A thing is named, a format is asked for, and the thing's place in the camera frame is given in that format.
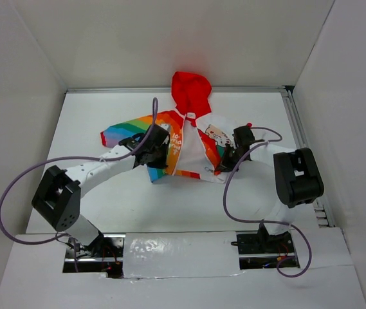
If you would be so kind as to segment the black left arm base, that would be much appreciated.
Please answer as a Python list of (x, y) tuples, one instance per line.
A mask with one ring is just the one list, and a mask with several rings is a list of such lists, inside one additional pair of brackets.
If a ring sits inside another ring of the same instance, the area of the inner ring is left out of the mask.
[(125, 234), (104, 234), (90, 246), (72, 237), (58, 239), (58, 242), (66, 249), (63, 273), (102, 273), (112, 279), (123, 278)]

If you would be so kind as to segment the rainbow white red kids jacket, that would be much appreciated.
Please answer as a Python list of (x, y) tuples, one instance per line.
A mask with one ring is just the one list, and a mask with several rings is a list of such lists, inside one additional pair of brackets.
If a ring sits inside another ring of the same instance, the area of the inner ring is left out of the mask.
[(212, 111), (212, 85), (206, 77), (177, 71), (172, 77), (174, 108), (109, 126), (101, 132), (102, 145), (114, 147), (136, 133), (144, 133), (155, 122), (170, 134), (167, 167), (148, 168), (152, 182), (164, 176), (185, 176), (206, 182), (226, 183), (228, 173), (218, 166), (227, 145), (235, 145), (238, 124)]

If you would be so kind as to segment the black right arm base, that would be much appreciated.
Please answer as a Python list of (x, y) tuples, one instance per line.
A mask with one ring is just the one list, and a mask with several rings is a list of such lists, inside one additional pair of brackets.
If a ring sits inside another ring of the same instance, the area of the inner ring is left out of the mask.
[(288, 231), (274, 236), (268, 234), (266, 227), (259, 227), (253, 232), (238, 232), (231, 246), (238, 251), (241, 270), (276, 268), (280, 261), (280, 268), (299, 267)]

